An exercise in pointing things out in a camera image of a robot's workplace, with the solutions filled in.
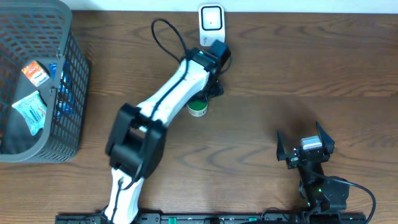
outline light blue packet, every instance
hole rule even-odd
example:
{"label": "light blue packet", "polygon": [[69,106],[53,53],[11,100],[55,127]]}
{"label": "light blue packet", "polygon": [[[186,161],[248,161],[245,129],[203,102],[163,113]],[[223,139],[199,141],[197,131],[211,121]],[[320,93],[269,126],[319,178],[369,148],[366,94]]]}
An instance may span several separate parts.
{"label": "light blue packet", "polygon": [[44,127],[47,107],[43,104],[39,91],[12,104],[12,107],[24,117],[31,135],[34,136]]}

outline robotic arm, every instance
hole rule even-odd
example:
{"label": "robotic arm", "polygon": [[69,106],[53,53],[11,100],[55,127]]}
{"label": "robotic arm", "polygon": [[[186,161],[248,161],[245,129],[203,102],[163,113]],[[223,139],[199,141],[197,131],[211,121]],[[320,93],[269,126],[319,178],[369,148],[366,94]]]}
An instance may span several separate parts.
{"label": "robotic arm", "polygon": [[[104,213],[108,220],[126,224],[136,217],[142,184],[162,158],[167,127],[189,100],[207,100],[223,94],[218,74],[230,55],[228,46],[217,40],[207,52],[192,49],[157,93],[137,107],[129,104],[121,107],[106,145],[113,176],[111,198]],[[167,93],[153,112],[156,103]],[[144,138],[131,129],[145,133]]]}

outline wood grain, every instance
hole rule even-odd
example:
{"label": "wood grain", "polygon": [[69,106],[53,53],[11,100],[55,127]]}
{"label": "wood grain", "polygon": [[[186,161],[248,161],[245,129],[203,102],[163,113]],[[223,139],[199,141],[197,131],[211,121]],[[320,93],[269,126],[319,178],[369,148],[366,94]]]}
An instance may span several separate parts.
{"label": "wood grain", "polygon": [[[73,31],[93,62],[80,152],[63,164],[0,164],[1,223],[53,223],[59,213],[108,204],[104,147],[118,108],[145,100],[177,69],[152,39],[155,18],[199,46],[196,13],[73,13]],[[318,120],[337,147],[326,174],[374,192],[372,223],[398,223],[398,16],[227,13],[226,22],[233,55],[221,77],[226,92],[202,118],[177,115],[140,206],[165,213],[303,207],[297,170],[276,161],[275,133],[293,145],[315,134]],[[157,30],[181,55],[172,30]],[[351,188],[348,210],[370,209],[369,196]]]}

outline silver metal part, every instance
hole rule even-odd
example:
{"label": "silver metal part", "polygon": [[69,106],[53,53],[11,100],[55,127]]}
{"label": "silver metal part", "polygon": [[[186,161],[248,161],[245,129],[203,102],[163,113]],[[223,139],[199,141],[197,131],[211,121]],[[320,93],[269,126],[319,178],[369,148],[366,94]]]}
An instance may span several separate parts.
{"label": "silver metal part", "polygon": [[322,142],[319,136],[311,136],[301,139],[301,146],[304,150],[315,149],[322,147]]}

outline white rectangular object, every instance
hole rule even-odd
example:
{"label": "white rectangular object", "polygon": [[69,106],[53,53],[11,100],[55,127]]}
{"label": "white rectangular object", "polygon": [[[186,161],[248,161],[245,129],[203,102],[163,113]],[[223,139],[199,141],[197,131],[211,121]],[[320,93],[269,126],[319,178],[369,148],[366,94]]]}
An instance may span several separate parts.
{"label": "white rectangular object", "polygon": [[209,47],[215,40],[225,41],[224,8],[219,4],[205,4],[199,8],[200,45]]}

